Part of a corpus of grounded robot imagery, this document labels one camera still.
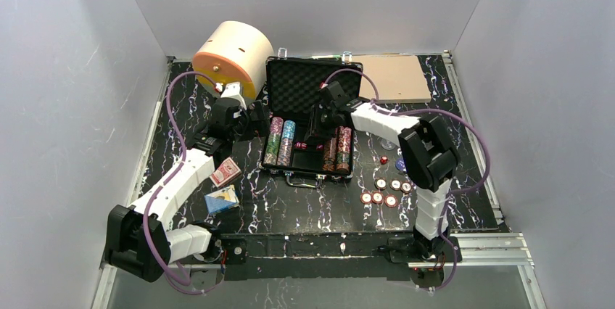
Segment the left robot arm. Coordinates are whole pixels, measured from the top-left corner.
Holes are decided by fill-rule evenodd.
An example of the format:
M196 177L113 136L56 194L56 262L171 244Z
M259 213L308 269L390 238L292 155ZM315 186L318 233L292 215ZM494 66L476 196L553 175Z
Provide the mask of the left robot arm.
M171 227L179 208L202 182L216 188L206 201L227 209L235 203L230 183L241 173L231 158L235 142L252 139L268 129L261 102L246 104L238 82L222 87L206 125L190 140L181 139L174 166L129 206L117 205L107 218L104 262L148 282L167 276L187 284L170 264L193 255L220 254L220 234L205 222Z

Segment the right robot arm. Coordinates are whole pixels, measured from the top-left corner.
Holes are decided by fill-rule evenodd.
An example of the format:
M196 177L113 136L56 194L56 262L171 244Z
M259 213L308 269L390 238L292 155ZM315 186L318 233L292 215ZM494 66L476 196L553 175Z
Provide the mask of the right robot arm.
M408 251L417 258L441 253L447 235L447 193L460 162L444 122L436 117L402 115L365 98L352 98L337 81L323 84L318 95L304 141L328 141L345 127L372 133L399 147L417 195L418 212Z

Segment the black poker set case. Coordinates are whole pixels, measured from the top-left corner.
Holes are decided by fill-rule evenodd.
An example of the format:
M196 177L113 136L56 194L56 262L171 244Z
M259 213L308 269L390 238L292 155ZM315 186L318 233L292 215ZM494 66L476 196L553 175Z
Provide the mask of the black poker set case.
M271 129L259 166L273 175L352 178L352 108L361 102L363 65L343 59L269 57Z

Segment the light blue chip stack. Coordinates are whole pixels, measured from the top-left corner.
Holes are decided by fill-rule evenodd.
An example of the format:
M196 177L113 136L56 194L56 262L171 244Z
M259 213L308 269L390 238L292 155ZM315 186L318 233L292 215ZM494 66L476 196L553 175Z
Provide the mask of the light blue chip stack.
M297 127L297 124L293 120L285 120L283 129L281 132L281 137L283 139L290 139L291 141L293 141L294 135L296 132L296 127Z

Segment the blue playing card deck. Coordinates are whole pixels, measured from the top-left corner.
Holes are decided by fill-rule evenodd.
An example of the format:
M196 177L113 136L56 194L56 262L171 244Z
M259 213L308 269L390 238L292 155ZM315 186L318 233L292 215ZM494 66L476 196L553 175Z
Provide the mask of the blue playing card deck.
M205 195L205 204L209 215L230 210L239 205L236 189L233 184Z

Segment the purple white chip stack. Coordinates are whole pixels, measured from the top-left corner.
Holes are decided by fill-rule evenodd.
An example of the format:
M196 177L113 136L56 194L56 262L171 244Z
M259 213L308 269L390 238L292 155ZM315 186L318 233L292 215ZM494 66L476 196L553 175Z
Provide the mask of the purple white chip stack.
M270 135L281 135L284 128L284 119L280 117L271 118Z

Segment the red playing card deck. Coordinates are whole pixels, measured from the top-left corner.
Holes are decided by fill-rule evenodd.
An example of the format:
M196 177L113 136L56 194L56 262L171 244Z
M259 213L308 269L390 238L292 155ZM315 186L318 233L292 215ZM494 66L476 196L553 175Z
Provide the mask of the red playing card deck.
M210 175L210 180L215 187L221 188L233 181L240 174L240 167L231 157L227 157Z

